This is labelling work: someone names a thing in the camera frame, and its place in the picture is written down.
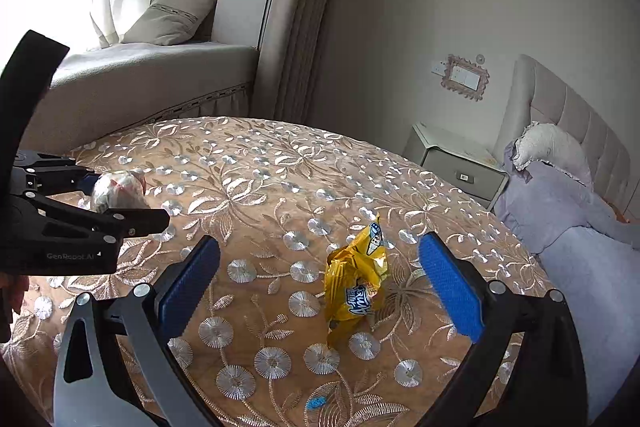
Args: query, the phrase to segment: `white wall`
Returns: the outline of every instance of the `white wall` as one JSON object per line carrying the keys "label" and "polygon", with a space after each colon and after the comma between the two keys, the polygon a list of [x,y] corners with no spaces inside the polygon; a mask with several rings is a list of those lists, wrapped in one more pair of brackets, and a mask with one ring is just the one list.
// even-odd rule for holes
{"label": "white wall", "polygon": [[[310,124],[402,152],[415,121],[491,148],[513,64],[530,55],[572,86],[640,166],[635,0],[330,0]],[[484,100],[440,86],[432,60],[486,57]]]}

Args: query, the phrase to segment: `crumpled yellow wrapper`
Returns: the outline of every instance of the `crumpled yellow wrapper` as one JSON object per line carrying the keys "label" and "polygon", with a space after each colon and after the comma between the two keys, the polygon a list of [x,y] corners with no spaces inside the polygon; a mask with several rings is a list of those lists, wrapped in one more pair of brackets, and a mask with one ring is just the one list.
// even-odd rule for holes
{"label": "crumpled yellow wrapper", "polygon": [[324,317],[329,324],[327,344],[346,338],[362,318],[379,310],[385,299],[386,249],[380,216],[363,229],[349,246],[332,252],[324,275]]}

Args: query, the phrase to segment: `silver screw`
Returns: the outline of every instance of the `silver screw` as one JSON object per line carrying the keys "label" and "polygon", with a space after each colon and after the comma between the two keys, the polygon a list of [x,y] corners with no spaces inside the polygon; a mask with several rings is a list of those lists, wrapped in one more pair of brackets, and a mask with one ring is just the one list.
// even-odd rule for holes
{"label": "silver screw", "polygon": [[133,288],[133,295],[136,297],[144,297],[151,291],[151,286],[146,283],[139,284],[135,288]]}
{"label": "silver screw", "polygon": [[91,295],[89,295],[87,292],[85,293],[81,293],[77,298],[76,298],[76,302],[78,303],[78,306],[84,306],[85,304],[87,304],[87,302],[89,302],[91,300]]}
{"label": "silver screw", "polygon": [[496,295],[501,295],[507,291],[507,286],[501,281],[491,281],[489,283],[489,291]]}
{"label": "silver screw", "polygon": [[549,297],[554,302],[562,302],[562,301],[564,301],[564,295],[562,295],[562,292],[559,291],[559,290],[551,290],[549,292]]}

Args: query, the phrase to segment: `nightstand top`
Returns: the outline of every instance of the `nightstand top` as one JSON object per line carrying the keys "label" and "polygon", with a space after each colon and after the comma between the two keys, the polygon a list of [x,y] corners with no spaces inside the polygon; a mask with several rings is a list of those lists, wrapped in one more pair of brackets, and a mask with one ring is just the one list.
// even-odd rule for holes
{"label": "nightstand top", "polygon": [[445,152],[503,172],[491,153],[478,143],[432,124],[425,125],[419,122],[414,128],[427,149],[438,147]]}

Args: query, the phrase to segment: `tufted headboard panel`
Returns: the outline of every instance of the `tufted headboard panel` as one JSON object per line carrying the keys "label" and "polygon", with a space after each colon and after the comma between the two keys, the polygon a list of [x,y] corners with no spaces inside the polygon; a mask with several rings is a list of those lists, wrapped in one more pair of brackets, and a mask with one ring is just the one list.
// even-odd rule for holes
{"label": "tufted headboard panel", "polygon": [[520,55],[494,156],[522,135],[531,121],[555,123],[580,142],[587,157],[593,189],[610,203],[622,206],[629,178],[626,148],[604,120],[560,78],[537,60]]}

